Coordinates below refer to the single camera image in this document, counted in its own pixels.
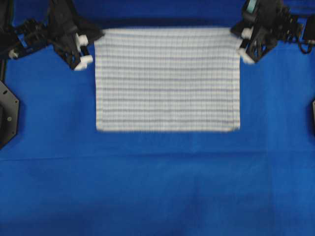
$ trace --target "black mounting bracket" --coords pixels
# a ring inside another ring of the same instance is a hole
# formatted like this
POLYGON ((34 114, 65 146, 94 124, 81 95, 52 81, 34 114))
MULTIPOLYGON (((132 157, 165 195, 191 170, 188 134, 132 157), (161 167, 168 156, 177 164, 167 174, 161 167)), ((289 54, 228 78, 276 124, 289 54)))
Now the black mounting bracket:
POLYGON ((20 101, 0 81, 0 149, 17 133, 20 101))

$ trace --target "green cable connector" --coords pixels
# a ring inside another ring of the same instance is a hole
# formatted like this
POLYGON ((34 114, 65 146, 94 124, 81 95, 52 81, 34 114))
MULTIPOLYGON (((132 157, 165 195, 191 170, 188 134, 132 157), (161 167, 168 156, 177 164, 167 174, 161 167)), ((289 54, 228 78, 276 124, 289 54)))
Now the green cable connector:
POLYGON ((255 10, 257 0, 250 0, 248 3, 247 11, 252 14, 255 10))

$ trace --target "blue fabric surface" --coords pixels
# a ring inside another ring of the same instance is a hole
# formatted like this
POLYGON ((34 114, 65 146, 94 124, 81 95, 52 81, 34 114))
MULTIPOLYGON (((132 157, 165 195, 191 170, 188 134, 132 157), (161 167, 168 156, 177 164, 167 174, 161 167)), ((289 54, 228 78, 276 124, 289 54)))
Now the blue fabric surface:
MULTIPOLYGON (((103 27, 232 26, 243 1, 75 4, 103 27)), ((16 0, 15 24, 47 6, 16 0)), ((281 43, 241 64, 241 130, 227 134, 98 133, 93 66, 70 71, 52 47, 10 61, 21 109, 0 151, 0 235, 315 235, 314 60, 281 43)))

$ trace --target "striped towel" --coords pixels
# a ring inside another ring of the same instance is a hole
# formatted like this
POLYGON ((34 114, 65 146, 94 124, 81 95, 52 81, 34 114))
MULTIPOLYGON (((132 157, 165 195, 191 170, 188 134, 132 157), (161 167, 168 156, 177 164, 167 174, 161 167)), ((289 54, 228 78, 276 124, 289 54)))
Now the striped towel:
POLYGON ((241 41, 228 28, 104 33, 95 43, 98 130, 240 128, 241 41))

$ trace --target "cloth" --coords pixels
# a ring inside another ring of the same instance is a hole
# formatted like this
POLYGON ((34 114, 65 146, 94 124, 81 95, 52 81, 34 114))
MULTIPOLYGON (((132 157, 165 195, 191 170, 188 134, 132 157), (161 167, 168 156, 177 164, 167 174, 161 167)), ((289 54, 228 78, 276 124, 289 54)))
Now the cloth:
POLYGON ((241 40, 228 28, 108 29, 95 43, 101 131, 240 127, 241 40))

